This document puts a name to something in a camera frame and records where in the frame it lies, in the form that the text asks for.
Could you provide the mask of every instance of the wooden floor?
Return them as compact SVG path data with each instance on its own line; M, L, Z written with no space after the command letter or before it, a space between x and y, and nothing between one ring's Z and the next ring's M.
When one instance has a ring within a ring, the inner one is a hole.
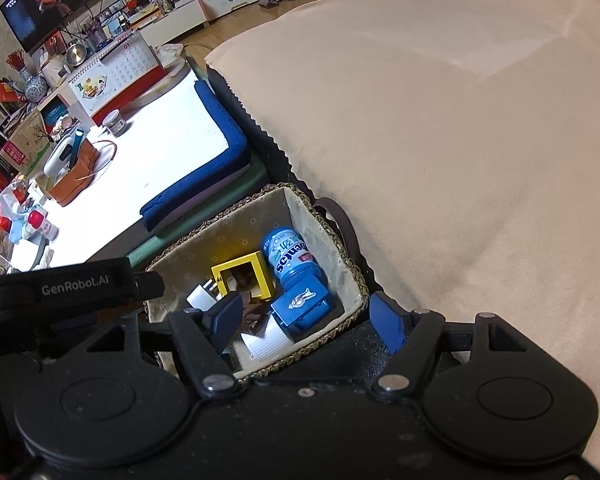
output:
M270 22L282 16L291 9L302 6L315 0L291 0L280 2L279 6L272 9L264 9L257 3L250 4L241 9L234 10L230 14L213 21L209 27L194 32L189 36L183 36L178 41L185 45L187 53L196 60L196 64L206 70L205 56L216 46L229 38L257 27L263 23Z

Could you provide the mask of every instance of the blue and white vase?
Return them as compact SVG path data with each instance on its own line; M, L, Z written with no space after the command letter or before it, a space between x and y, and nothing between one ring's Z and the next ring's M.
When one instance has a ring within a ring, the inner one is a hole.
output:
M24 67L20 70L20 75L24 79L24 97L32 103L39 103L46 96L46 91L49 90L49 85L46 79L41 75L32 75L29 70Z

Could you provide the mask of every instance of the mentos text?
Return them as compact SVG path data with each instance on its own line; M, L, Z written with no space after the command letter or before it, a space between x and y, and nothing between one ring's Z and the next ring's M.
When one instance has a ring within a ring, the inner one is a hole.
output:
M311 253L307 250L306 244L304 242L298 242L293 247L291 247L286 253L282 255L278 264L276 265L276 272L281 274L285 269L285 265L288 264L294 257L295 254L304 251L306 254L302 254L298 259L301 262L306 262L307 260L313 260Z
M66 292L73 292L74 290L84 290L85 288L92 288L94 286L109 285L108 276L100 276L99 278L90 278L88 280L77 280L76 282L64 282L59 285L43 285L42 294L44 296L52 296L53 294L64 294Z

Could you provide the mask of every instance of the blue box with figure sticker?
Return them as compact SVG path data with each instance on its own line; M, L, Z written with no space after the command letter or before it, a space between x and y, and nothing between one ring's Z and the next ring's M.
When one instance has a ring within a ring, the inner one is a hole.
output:
M327 288L309 275L274 301L271 313L284 330L300 335L315 326L332 306Z

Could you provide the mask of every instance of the calendar page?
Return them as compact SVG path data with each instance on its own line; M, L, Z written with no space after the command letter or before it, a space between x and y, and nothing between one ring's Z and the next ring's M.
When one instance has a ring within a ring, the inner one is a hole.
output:
M160 63L141 34L96 54L70 79L74 95L90 116Z

